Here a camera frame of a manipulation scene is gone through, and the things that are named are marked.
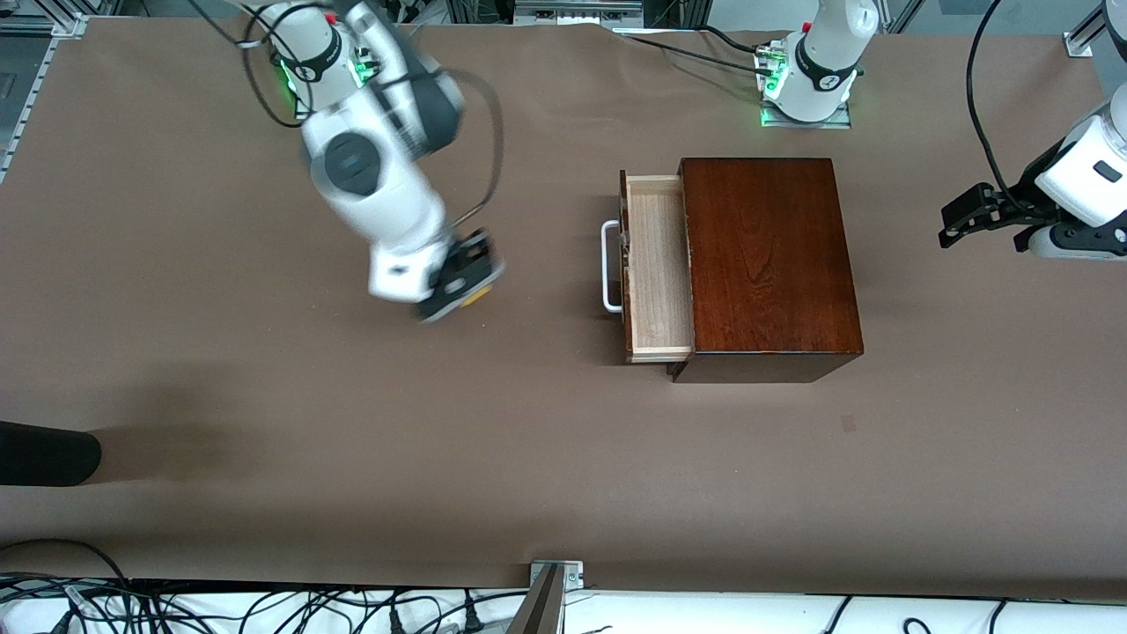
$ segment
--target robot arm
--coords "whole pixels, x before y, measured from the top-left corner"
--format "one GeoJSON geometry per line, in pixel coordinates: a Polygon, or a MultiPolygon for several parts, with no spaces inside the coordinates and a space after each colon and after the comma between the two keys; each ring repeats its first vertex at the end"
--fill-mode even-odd
{"type": "MultiPolygon", "coordinates": [[[[1127,60],[1127,3],[1104,1],[1108,30],[1127,60]]],[[[1065,259],[1127,260],[1127,83],[1031,162],[1009,195],[979,182],[943,207],[939,243],[1028,225],[1019,251],[1065,259]]]]}
{"type": "Polygon", "coordinates": [[[332,18],[287,2],[254,12],[310,113],[301,128],[313,185],[371,243],[369,292],[415,303],[433,322],[477,298],[504,268],[485,231],[456,239],[415,164],[454,140],[462,96],[379,7],[337,0],[336,10],[332,18]]]}
{"type": "Polygon", "coordinates": [[[879,21],[872,0],[820,0],[809,29],[782,41],[778,80],[763,97],[795,120],[829,118],[849,99],[857,63],[879,21]]]}

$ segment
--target dark wood cabinet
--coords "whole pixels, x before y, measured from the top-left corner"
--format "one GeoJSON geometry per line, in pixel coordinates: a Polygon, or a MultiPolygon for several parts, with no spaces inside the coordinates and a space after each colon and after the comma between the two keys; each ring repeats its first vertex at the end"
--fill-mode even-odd
{"type": "Polygon", "coordinates": [[[829,159],[684,159],[621,187],[629,363],[810,383],[863,354],[829,159]]]}

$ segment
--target yellow object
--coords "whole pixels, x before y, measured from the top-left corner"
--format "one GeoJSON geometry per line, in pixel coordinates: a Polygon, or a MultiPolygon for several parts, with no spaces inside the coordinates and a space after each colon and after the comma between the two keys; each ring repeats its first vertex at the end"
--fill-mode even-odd
{"type": "Polygon", "coordinates": [[[480,289],[478,289],[478,292],[476,292],[476,293],[471,294],[470,296],[465,297],[465,301],[462,302],[462,307],[465,307],[467,305],[469,305],[469,304],[473,303],[474,301],[477,301],[478,298],[480,298],[481,295],[483,295],[487,292],[489,292],[489,288],[491,288],[491,287],[492,287],[492,284],[489,284],[487,286],[482,286],[480,289]]]}

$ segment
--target metal handle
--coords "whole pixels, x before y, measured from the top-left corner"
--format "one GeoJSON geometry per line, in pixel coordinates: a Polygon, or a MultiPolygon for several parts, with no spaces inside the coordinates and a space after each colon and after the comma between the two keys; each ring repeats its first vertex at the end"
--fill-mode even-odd
{"type": "Polygon", "coordinates": [[[610,264],[606,258],[606,230],[611,226],[618,229],[621,223],[618,220],[607,220],[603,222],[603,227],[600,230],[603,240],[603,307],[607,312],[622,312],[622,304],[614,305],[611,303],[611,278],[610,278],[610,264]]]}

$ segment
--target black cylinder object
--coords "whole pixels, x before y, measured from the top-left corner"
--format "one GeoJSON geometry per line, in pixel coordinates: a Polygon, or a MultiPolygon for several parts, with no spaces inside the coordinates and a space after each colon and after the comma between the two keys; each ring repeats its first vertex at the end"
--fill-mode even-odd
{"type": "Polygon", "coordinates": [[[101,445],[85,431],[0,421],[0,485],[74,486],[100,462],[101,445]]]}

